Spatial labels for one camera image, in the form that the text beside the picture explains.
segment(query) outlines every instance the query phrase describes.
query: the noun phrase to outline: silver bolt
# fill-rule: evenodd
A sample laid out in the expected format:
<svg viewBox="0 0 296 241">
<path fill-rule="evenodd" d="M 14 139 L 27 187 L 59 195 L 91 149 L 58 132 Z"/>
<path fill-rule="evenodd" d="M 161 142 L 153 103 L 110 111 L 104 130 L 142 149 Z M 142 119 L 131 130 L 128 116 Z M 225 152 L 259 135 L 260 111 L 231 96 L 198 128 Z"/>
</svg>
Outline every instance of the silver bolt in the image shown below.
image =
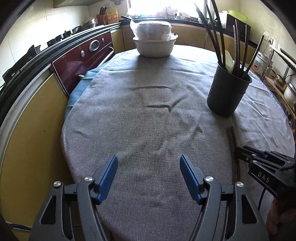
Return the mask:
<svg viewBox="0 0 296 241">
<path fill-rule="evenodd" d="M 93 177 L 92 176 L 87 176 L 87 177 L 84 178 L 84 180 L 86 182 L 91 182 L 93 180 Z"/>
<path fill-rule="evenodd" d="M 239 188 L 242 188 L 242 187 L 244 186 L 244 184 L 243 184 L 242 182 L 237 182 L 237 186 L 238 186 Z"/>
<path fill-rule="evenodd" d="M 212 182 L 212 181 L 214 180 L 214 178 L 211 177 L 211 176 L 206 176 L 206 177 L 205 177 L 205 180 L 206 180 L 207 182 Z"/>
<path fill-rule="evenodd" d="M 62 183 L 60 181 L 55 181 L 54 182 L 54 187 L 58 188 Z"/>
</svg>

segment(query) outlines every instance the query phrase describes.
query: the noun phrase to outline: black cylindrical container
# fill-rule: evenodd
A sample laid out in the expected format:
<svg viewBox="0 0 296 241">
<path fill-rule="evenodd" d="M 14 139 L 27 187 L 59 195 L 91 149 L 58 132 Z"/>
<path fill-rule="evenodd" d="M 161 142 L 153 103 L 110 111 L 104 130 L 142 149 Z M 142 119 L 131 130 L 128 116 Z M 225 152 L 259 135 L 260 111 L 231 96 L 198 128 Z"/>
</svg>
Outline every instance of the black cylindrical container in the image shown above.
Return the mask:
<svg viewBox="0 0 296 241">
<path fill-rule="evenodd" d="M 249 75 L 242 80 L 218 65 L 207 97 L 207 105 L 222 117 L 231 116 L 251 82 Z"/>
</svg>

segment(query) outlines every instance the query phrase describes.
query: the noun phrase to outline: gray tablecloth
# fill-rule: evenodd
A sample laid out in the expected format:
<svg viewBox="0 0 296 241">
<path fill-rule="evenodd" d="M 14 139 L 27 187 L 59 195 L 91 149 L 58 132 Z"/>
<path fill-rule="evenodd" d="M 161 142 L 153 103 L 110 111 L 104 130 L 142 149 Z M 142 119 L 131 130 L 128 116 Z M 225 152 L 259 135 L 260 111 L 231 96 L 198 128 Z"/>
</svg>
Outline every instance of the gray tablecloth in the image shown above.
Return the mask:
<svg viewBox="0 0 296 241">
<path fill-rule="evenodd" d="M 264 84 L 253 82 L 234 115 L 222 118 L 207 106 L 217 67 L 214 52 L 175 45 L 166 58 L 117 54 L 76 102 L 62 130 L 62 146 L 76 182 L 91 175 L 109 155 L 118 171 L 99 206 L 116 240 L 188 240 L 200 207 L 191 199 L 179 169 L 187 154 L 206 175 L 231 184 L 226 127 L 241 145 L 294 156 L 288 120 Z M 262 187 L 241 162 L 242 181 L 255 203 Z M 263 219 L 272 196 L 266 194 Z M 219 218 L 215 240 L 220 240 Z"/>
</svg>

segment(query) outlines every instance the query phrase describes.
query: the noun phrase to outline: white plastic package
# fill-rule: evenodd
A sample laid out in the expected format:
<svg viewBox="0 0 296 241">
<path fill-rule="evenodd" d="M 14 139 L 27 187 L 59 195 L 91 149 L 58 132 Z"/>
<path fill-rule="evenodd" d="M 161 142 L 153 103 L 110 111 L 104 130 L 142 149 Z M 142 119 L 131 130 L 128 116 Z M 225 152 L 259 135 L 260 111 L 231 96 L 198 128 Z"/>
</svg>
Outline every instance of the white plastic package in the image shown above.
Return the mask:
<svg viewBox="0 0 296 241">
<path fill-rule="evenodd" d="M 135 23 L 131 21 L 130 27 L 136 40 L 169 41 L 178 37 L 172 33 L 172 26 L 169 22 L 142 21 Z"/>
</svg>

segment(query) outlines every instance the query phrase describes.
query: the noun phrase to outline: wooden chopstick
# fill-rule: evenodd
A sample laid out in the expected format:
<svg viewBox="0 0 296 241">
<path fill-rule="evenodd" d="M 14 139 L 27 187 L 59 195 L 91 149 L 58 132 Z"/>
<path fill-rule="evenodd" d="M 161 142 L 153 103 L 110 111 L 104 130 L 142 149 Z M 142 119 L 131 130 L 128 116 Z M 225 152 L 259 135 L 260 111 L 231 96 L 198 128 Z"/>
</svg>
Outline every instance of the wooden chopstick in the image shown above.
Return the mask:
<svg viewBox="0 0 296 241">
<path fill-rule="evenodd" d="M 222 55 L 223 55 L 223 68 L 226 69 L 226 61 L 225 61 L 225 43 L 224 43 L 224 35 L 223 35 L 223 31 L 222 31 L 222 24 L 221 24 L 221 20 L 220 20 L 220 16 L 219 16 L 219 12 L 218 12 L 218 8 L 217 5 L 215 3 L 215 0 L 211 0 L 212 4 L 213 4 L 213 8 L 217 17 L 217 22 L 218 22 L 218 29 L 220 32 L 220 37 L 221 37 L 221 46 L 222 46 Z"/>
<path fill-rule="evenodd" d="M 255 60 L 255 58 L 256 58 L 258 52 L 259 52 L 259 49 L 260 49 L 260 47 L 261 47 L 261 44 L 262 44 L 263 38 L 264 38 L 264 35 L 262 35 L 262 37 L 261 37 L 261 39 L 260 39 L 260 42 L 259 42 L 259 44 L 258 44 L 258 46 L 257 46 L 257 49 L 256 49 L 256 51 L 255 51 L 255 53 L 254 53 L 254 55 L 253 55 L 253 58 L 252 58 L 252 60 L 251 60 L 251 62 L 250 62 L 250 64 L 249 64 L 249 66 L 247 67 L 245 73 L 243 74 L 242 79 L 244 79 L 244 78 L 247 76 L 247 74 L 248 74 L 248 72 L 249 72 L 251 66 L 253 65 L 253 62 L 254 62 L 254 60 Z"/>
<path fill-rule="evenodd" d="M 215 30 L 215 24 L 214 24 L 213 18 L 211 16 L 211 12 L 210 12 L 209 6 L 207 4 L 205 6 L 207 8 L 207 12 L 209 14 L 209 18 L 210 18 L 210 21 L 211 21 L 212 29 L 213 29 L 213 32 L 214 32 L 215 42 L 217 44 L 218 54 L 220 56 L 220 62 L 222 63 L 222 65 L 220 65 L 220 66 L 223 68 L 223 62 L 222 62 L 222 59 L 221 59 L 220 46 L 219 46 L 219 42 L 218 42 L 217 33 L 216 33 L 216 30 Z"/>
<path fill-rule="evenodd" d="M 232 70 L 232 74 L 236 75 L 237 73 L 237 29 L 235 25 L 233 25 L 233 36 L 234 36 L 234 67 Z"/>
<path fill-rule="evenodd" d="M 244 39 L 244 57 L 243 57 L 243 60 L 242 60 L 242 68 L 241 68 L 240 76 L 242 76 L 244 74 L 244 66 L 246 64 L 247 53 L 248 53 L 250 29 L 247 26 L 248 25 L 246 24 L 246 36 L 245 36 L 245 39 Z"/>
<path fill-rule="evenodd" d="M 211 32 L 211 30 L 210 30 L 210 28 L 209 28 L 209 25 L 208 25 L 208 23 L 207 23 L 207 21 L 206 21 L 204 15 L 203 15 L 202 12 L 200 11 L 199 7 L 196 5 L 196 3 L 194 3 L 194 5 L 195 5 L 195 7 L 196 7 L 196 11 L 197 11 L 199 17 L 201 18 L 202 22 L 204 23 L 205 29 L 207 30 L 207 32 L 208 32 L 208 34 L 209 34 L 209 36 L 210 36 L 210 38 L 211 38 L 211 41 L 212 41 L 212 43 L 213 43 L 213 46 L 214 46 L 214 49 L 215 49 L 215 52 L 216 52 L 216 55 L 217 55 L 217 58 L 218 58 L 218 64 L 222 67 L 223 64 L 222 64 L 222 61 L 221 61 L 221 55 L 219 56 L 219 53 L 218 53 L 218 47 L 217 47 L 217 44 L 216 44 L 216 42 L 215 42 L 215 40 L 214 40 L 214 37 L 213 37 L 213 35 L 212 35 L 212 32 Z"/>
<path fill-rule="evenodd" d="M 237 34 L 237 71 L 236 71 L 236 76 L 239 76 L 240 73 L 240 32 L 239 32 L 239 24 L 237 19 L 235 19 L 235 29 L 236 29 L 236 34 Z"/>
</svg>

